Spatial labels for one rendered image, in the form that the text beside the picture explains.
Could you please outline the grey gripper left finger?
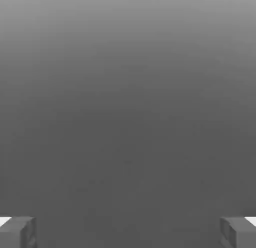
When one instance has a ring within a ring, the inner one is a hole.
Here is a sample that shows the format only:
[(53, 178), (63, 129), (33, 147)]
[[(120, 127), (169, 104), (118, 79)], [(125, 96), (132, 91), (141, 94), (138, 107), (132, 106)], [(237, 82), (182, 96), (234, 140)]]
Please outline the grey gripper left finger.
[(0, 216), (0, 248), (37, 248), (37, 219)]

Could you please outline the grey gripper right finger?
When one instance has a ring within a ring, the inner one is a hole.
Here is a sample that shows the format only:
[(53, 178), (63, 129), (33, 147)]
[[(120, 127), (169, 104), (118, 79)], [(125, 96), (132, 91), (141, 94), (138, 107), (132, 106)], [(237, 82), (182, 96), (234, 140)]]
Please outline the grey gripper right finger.
[(256, 216), (221, 217), (219, 227), (223, 248), (256, 248)]

